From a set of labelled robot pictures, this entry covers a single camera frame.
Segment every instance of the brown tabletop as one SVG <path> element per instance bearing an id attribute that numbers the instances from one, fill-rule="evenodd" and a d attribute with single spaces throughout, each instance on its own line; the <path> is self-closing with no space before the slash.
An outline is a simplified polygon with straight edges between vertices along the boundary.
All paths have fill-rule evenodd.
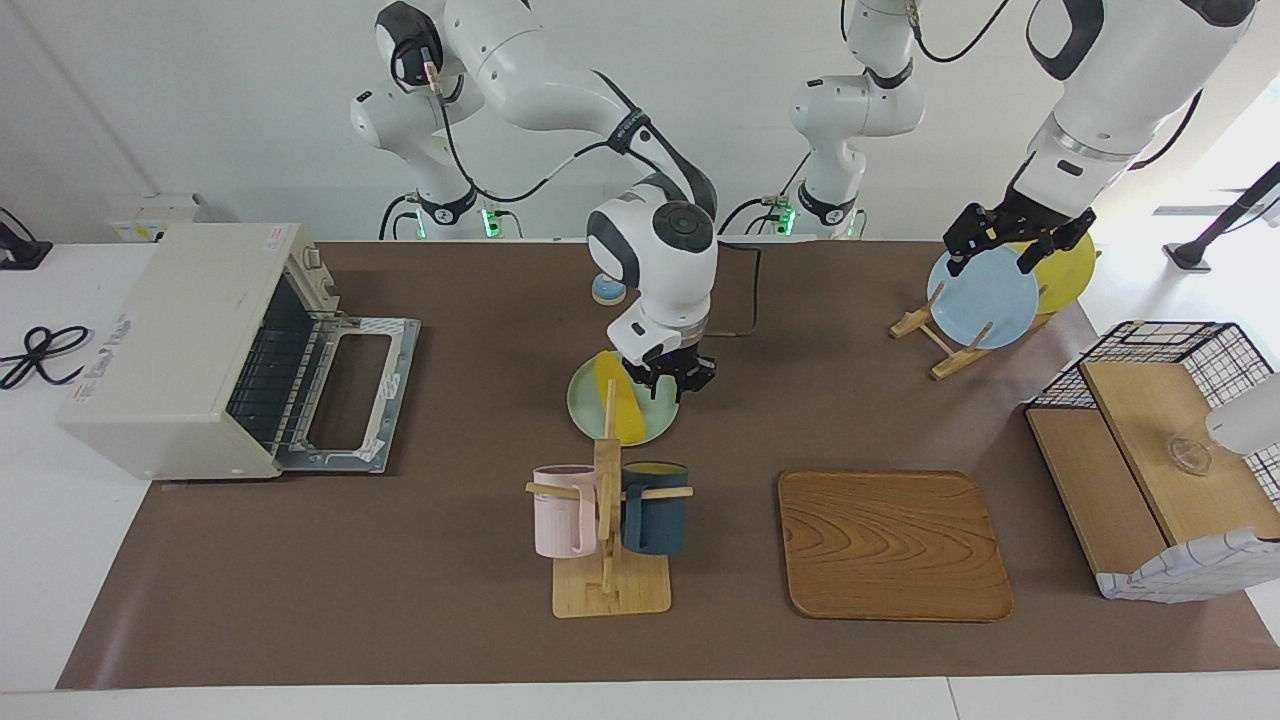
<path id="1" fill-rule="evenodd" d="M 663 437 L 626 452 L 687 464 L 698 488 L 686 551 L 671 561 L 675 605 L 589 620 L 552 616 L 550 561 L 534 555 L 522 492 L 538 465 L 590 461 L 564 389 L 618 309 L 591 301 L 585 249 L 324 252 L 348 313 L 422 319 L 388 473 L 154 484 L 60 688 L 1280 667 L 1244 593 L 1175 606 L 1098 596 L 1018 409 L 1092 341 L 1078 307 L 942 383 L 927 377 L 933 343 L 886 334 L 924 300 L 940 245 L 765 251 L 759 332 L 707 340 L 717 379 Z M 739 329 L 750 255 L 721 256 L 713 329 Z M 813 466 L 970 474 L 1012 615 L 801 618 L 776 480 Z"/>

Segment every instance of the light blue plate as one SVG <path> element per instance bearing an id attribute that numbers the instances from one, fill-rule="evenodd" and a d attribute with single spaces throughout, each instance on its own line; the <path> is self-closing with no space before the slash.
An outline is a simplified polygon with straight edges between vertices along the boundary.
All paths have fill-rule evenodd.
<path id="1" fill-rule="evenodd" d="M 980 252 L 959 278 L 947 272 L 946 252 L 933 264 L 925 297 L 933 297 L 938 283 L 946 283 L 933 304 L 933 320 L 947 337 L 968 346 L 987 323 L 991 332 L 978 343 L 980 350 L 1004 347 L 1023 337 L 1036 322 L 1039 286 L 1034 274 L 1018 269 L 1018 251 L 1002 245 Z"/>
<path id="2" fill-rule="evenodd" d="M 636 393 L 636 404 L 640 414 L 644 415 L 645 437 L 635 445 L 644 445 L 662 433 L 676 421 L 676 413 L 680 404 L 676 402 L 676 378 L 663 375 L 658 379 L 658 397 L 649 397 L 649 388 L 643 384 L 631 383 L 631 391 Z M 573 419 L 577 429 L 582 430 L 591 439 L 604 437 L 604 405 L 600 402 L 600 392 L 595 388 L 595 357 L 590 357 L 573 373 L 568 382 L 566 393 L 568 404 L 568 416 Z"/>

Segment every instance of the blue mug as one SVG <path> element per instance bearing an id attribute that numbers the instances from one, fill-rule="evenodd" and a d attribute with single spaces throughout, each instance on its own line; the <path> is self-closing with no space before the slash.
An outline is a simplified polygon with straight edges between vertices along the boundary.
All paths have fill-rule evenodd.
<path id="1" fill-rule="evenodd" d="M 689 498 L 641 500 L 653 488 L 689 484 L 689 468 L 676 462 L 628 462 L 622 466 L 622 547 L 640 555 L 676 555 L 685 548 Z"/>

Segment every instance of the mug handle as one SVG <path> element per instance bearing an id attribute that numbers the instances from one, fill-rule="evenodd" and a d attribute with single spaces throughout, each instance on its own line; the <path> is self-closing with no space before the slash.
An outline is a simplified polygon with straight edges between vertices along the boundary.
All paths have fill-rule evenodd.
<path id="1" fill-rule="evenodd" d="M 588 541 L 595 539 L 595 488 L 573 486 L 577 491 L 577 537 L 570 548 L 573 552 L 582 552 Z M 586 489 L 591 491 L 591 502 L 586 502 Z"/>
<path id="2" fill-rule="evenodd" d="M 640 516 L 644 514 L 643 500 L 640 495 L 649 489 L 649 486 L 644 483 L 631 483 L 627 486 L 627 523 L 622 528 L 622 544 L 626 547 L 634 547 L 636 551 L 644 551 L 645 546 L 641 542 L 643 534 L 640 532 Z"/>

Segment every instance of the white wall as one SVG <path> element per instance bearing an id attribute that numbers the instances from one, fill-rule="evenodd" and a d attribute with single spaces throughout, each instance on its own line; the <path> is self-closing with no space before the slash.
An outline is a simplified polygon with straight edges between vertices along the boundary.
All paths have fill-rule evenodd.
<path id="1" fill-rule="evenodd" d="M 90 111 L 46 92 L 26 31 L 0 13 L 0 202 L 38 234 L 109 240 L 110 191 L 138 173 L 156 190 L 200 192 L 223 220 L 301 220 L 320 238 L 372 237 L 385 201 L 408 188 L 401 163 L 351 131 L 347 101 L 385 77 L 372 42 L 384 0 L 0 0 L 17 9 L 65 68 Z M 974 5 L 982 5 L 974 10 Z M 927 6 L 925 32 L 954 50 L 991 3 Z M 970 200 L 997 201 L 1027 141 L 1059 96 L 1027 51 L 1032 0 L 1014 0 L 964 61 L 918 64 L 929 95 L 909 137 L 868 140 L 863 204 L 868 236 L 937 237 Z M 534 0 L 561 47 L 611 74 L 664 133 L 717 182 L 726 205 L 776 191 L 805 150 L 786 108 L 818 74 L 860 70 L 838 35 L 838 3 Z M 1155 204 L 1171 182 L 1280 70 L 1280 9 L 1263 6 L 1252 33 L 1219 73 L 1179 147 L 1123 183 L 1112 213 Z M 100 115 L 123 152 L 102 150 Z M 531 133 L 492 113 L 462 123 L 470 169 L 498 191 L 524 190 L 591 140 Z M 608 152 L 562 174 L 520 213 L 530 234 L 580 234 L 591 206 L 635 178 Z"/>

